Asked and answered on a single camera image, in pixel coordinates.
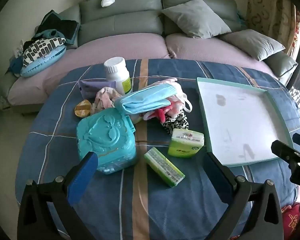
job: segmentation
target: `red cloth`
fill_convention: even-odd
[[[163,124],[166,121],[165,113],[172,109],[172,105],[164,106],[162,108],[154,110],[153,114],[149,115],[148,119],[151,118],[158,118],[160,120],[160,123]]]
[[[281,209],[283,220],[284,240],[288,240],[291,233],[296,229],[300,219],[299,212],[300,203],[294,203],[292,206],[285,206]],[[230,238],[230,240],[237,239],[238,236]]]

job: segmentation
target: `blue face mask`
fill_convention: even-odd
[[[125,114],[145,113],[169,106],[171,103],[166,98],[176,93],[177,90],[170,84],[146,87],[129,95],[119,97],[114,102],[114,107]]]

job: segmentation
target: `green tissue pack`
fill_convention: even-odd
[[[180,158],[195,155],[204,145],[204,135],[196,131],[173,129],[168,154]]]
[[[170,186],[174,187],[185,175],[174,166],[157,148],[152,147],[144,158],[150,167]]]

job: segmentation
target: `sofa cushion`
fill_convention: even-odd
[[[161,0],[116,0],[101,7],[101,0],[79,3],[81,26],[78,46],[95,39],[128,33],[163,33]]]
[[[285,49],[280,42],[251,29],[228,33],[220,36],[220,39],[236,46],[258,61],[265,60]]]
[[[161,0],[115,0],[109,7],[101,7],[101,0],[89,0],[79,3],[81,24],[98,19],[131,12],[161,10]]]
[[[231,30],[203,0],[192,0],[162,10],[191,38],[208,39]]]
[[[4,99],[8,98],[9,91],[17,79],[18,78],[12,72],[5,73],[0,79],[0,95],[3,96]]]
[[[81,24],[79,4],[71,6],[70,8],[64,10],[63,12],[59,13],[59,16],[61,16],[65,20],[74,20],[79,23],[79,26]],[[78,33],[76,34],[76,37],[74,39],[74,44],[66,44],[66,47],[67,49],[76,49],[78,47]]]
[[[19,78],[9,92],[8,101],[13,106],[42,104],[69,71],[100,64],[111,57],[126,60],[169,58],[169,53],[164,39],[151,33],[123,34],[90,41],[77,49],[67,50],[58,62],[42,72]]]
[[[154,33],[162,35],[163,25],[158,11],[132,12],[91,21],[81,25],[78,45],[119,34]]]
[[[166,37],[166,43],[168,51],[173,58],[209,61],[252,68],[275,77],[266,63],[253,59],[242,50],[216,37],[192,39],[184,34],[175,33]]]
[[[283,51],[271,55],[270,57],[266,58],[264,62],[279,78],[283,77],[285,74],[298,66],[298,63]]]
[[[183,4],[191,0],[162,0],[163,8]],[[229,26],[232,32],[241,31],[246,27],[239,22],[237,4],[234,0],[203,0],[223,21]],[[169,18],[164,18],[164,33],[182,33],[182,30]]]

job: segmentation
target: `bottle label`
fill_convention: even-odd
[[[130,77],[126,80],[122,82],[122,87],[123,87],[123,91],[125,94],[129,93],[131,90],[131,80]]]

